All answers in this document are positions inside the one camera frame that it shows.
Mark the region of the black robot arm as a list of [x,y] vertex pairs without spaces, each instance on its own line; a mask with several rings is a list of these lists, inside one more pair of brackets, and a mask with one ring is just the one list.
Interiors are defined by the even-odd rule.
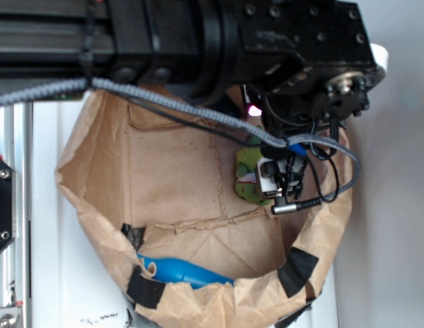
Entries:
[[274,135],[368,109],[385,77],[346,1],[0,1],[0,94],[79,77],[190,103],[245,88]]

